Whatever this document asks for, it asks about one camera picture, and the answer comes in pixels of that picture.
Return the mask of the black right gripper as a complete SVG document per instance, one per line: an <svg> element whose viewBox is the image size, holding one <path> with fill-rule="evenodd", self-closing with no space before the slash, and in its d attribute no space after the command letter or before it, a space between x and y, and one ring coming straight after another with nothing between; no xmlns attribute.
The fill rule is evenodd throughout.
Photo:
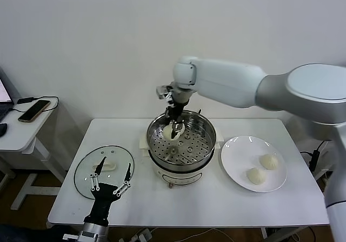
<svg viewBox="0 0 346 242"><path fill-rule="evenodd" d="M184 123L182 121L181 115L184 107L187 105L185 103L174 103L174 106L167 106L165 110L165 138L167 140L173 140L177 135L184 132Z"/></svg>

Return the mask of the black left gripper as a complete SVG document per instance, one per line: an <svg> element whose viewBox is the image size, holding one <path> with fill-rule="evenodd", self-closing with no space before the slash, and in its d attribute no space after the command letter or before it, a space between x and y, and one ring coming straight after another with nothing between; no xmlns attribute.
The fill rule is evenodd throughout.
<svg viewBox="0 0 346 242"><path fill-rule="evenodd" d="M115 185L98 182L106 158L105 156L96 166L94 173L90 174L91 191L95 200L89 215L84 218L84 222L108 222L111 204L131 187L131 163L128 165L124 181L119 188Z"/></svg>

